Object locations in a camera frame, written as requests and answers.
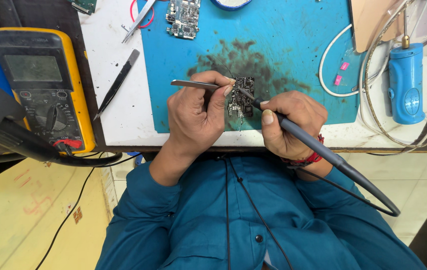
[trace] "digital multimeter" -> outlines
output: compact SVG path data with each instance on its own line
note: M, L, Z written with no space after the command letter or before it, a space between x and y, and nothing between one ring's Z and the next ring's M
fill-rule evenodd
M94 133L72 41L61 31L0 28L0 64L15 99L25 108L27 128L50 144L82 142L72 153L90 152Z

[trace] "shirt sleeve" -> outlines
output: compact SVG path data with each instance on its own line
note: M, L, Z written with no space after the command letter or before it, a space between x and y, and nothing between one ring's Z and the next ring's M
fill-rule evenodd
M181 186L160 185L149 165L128 173L95 269L157 269L169 256L169 215L177 209Z
M354 181L335 167L325 178L364 198ZM295 185L315 218L329 225L361 269L427 269L371 206L322 180L296 179Z

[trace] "blue shirt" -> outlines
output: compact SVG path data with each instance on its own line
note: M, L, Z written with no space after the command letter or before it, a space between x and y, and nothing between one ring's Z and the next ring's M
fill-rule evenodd
M231 160L295 270L426 269L375 209L347 193L260 157ZM227 269L224 162L193 163L171 187L153 180L149 164L127 175L96 269ZM260 270L268 253L273 267L289 269L227 168L231 268ZM362 196L336 168L325 178Z

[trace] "multimeter rotary knob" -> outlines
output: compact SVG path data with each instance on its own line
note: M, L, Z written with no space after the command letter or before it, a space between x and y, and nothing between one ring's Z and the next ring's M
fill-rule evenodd
M35 118L45 131L58 131L67 126L65 112L55 105L38 108L35 112Z

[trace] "hand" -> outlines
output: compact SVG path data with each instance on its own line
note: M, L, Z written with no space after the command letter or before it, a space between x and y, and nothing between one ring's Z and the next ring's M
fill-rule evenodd
M308 95L298 91L289 91L263 101L262 136L265 147L277 156L290 160L304 160L313 154L313 150L284 131L274 112L285 114L308 134L317 138L320 129L327 121L327 109Z
M225 98L234 79L216 71L193 74L191 81L219 86L208 97L205 89L184 87L167 100L170 137L150 164L150 175L159 184L173 186L192 162L209 149L225 129Z

